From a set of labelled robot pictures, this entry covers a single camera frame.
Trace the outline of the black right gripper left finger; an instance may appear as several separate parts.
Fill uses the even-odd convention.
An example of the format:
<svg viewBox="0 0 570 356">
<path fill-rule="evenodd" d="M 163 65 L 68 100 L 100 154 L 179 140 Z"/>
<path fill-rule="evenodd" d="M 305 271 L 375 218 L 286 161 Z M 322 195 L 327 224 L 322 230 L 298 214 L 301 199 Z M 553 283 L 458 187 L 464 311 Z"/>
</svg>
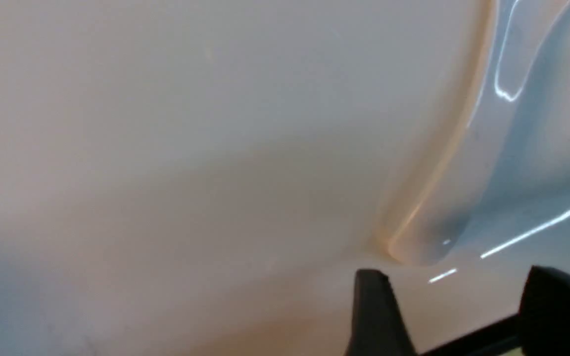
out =
<svg viewBox="0 0 570 356">
<path fill-rule="evenodd" d="M 376 269 L 355 273 L 346 356 L 416 356 L 389 277 Z"/>
</svg>

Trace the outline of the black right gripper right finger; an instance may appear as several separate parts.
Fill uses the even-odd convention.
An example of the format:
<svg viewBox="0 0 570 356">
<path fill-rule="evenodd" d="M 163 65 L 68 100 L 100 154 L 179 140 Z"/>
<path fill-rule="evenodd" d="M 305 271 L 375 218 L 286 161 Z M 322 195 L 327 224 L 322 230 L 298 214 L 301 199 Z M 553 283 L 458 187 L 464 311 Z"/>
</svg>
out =
<svg viewBox="0 0 570 356">
<path fill-rule="evenodd" d="M 523 355 L 570 356 L 570 274 L 532 266 L 517 325 Z"/>
</svg>

